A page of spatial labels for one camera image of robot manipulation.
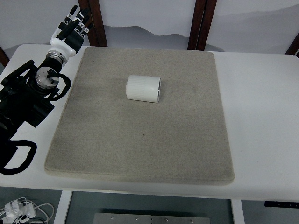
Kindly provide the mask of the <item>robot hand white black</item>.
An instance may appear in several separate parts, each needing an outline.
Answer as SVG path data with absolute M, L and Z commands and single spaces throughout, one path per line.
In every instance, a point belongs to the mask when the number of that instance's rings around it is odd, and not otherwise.
M 67 16 L 58 25 L 53 33 L 47 56 L 59 57 L 62 63 L 66 63 L 70 57 L 75 56 L 81 49 L 84 39 L 93 27 L 89 21 L 89 10 L 79 10 L 75 14 L 78 5 L 74 5 Z

